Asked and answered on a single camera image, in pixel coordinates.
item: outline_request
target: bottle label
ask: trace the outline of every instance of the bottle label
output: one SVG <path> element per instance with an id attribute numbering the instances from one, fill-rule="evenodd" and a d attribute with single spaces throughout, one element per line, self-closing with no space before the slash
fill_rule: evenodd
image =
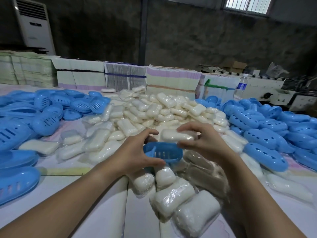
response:
<path id="1" fill-rule="evenodd" d="M 245 87 L 247 87 L 246 83 L 239 83 L 236 89 L 245 90 Z"/>

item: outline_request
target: person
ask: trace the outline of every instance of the person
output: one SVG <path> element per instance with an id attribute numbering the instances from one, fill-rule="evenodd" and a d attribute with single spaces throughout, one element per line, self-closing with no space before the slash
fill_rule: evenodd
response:
<path id="1" fill-rule="evenodd" d="M 231 192 L 242 210 L 248 237 L 304 238 L 304 234 L 286 216 L 259 180 L 220 138 L 210 124 L 189 122 L 177 131 L 200 132 L 198 140 L 178 142 L 182 149 L 191 149 L 218 163 L 226 173 Z M 164 160 L 149 158 L 143 144 L 156 141 L 155 129 L 145 129 L 128 137 L 107 160 L 90 172 L 33 207 L 0 230 L 1 238 L 67 238 L 98 197 L 116 179 L 147 166 L 161 166 Z"/>

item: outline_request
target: plastic bottle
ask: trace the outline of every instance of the plastic bottle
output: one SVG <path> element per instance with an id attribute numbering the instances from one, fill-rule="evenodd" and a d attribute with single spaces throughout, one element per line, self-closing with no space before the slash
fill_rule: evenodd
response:
<path id="1" fill-rule="evenodd" d="M 234 93 L 234 99 L 235 100 L 241 100 L 243 99 L 242 95 L 247 87 L 248 84 L 248 74 L 242 74 L 242 77 L 240 79 L 240 83 L 236 87 L 235 93 Z"/>

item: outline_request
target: window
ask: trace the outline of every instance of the window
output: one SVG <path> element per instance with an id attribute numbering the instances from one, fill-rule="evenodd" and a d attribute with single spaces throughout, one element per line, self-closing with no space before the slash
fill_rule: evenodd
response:
<path id="1" fill-rule="evenodd" d="M 251 14 L 266 14 L 271 0 L 227 0 L 225 8 Z"/>

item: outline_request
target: air conditioner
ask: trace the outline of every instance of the air conditioner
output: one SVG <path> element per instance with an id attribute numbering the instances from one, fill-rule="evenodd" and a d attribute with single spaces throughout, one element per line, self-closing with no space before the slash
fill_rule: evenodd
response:
<path id="1" fill-rule="evenodd" d="M 55 55 L 46 5 L 31 0 L 13 0 L 13 4 L 25 45 L 45 48 L 48 55 Z"/>

